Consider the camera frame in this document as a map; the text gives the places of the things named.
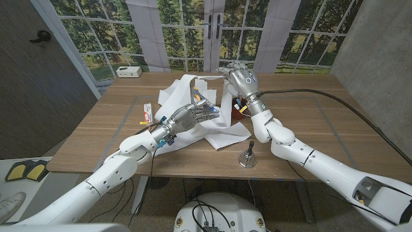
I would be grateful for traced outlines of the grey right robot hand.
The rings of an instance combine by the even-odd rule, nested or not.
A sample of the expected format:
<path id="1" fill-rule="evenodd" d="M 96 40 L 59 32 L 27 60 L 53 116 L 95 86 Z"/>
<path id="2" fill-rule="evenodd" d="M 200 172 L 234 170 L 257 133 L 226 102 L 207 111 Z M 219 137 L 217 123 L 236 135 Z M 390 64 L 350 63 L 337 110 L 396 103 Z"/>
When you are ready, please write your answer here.
<path id="1" fill-rule="evenodd" d="M 233 61 L 226 67 L 219 67 L 217 72 L 222 73 L 235 88 L 235 94 L 247 101 L 247 107 L 252 116 L 265 112 L 268 119 L 273 117 L 263 100 L 258 97 L 258 78 L 245 64 Z"/>

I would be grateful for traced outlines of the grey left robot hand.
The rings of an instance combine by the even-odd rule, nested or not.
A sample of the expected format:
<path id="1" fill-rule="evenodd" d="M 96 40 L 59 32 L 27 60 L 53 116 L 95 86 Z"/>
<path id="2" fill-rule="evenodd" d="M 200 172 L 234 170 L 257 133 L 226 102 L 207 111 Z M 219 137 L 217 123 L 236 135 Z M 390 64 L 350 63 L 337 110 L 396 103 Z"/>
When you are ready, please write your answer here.
<path id="1" fill-rule="evenodd" d="M 219 112 L 212 103 L 205 99 L 186 104 L 178 108 L 162 126 L 155 128 L 151 135 L 158 144 L 163 140 L 171 145 L 178 133 L 189 131 L 200 122 L 218 118 Z"/>

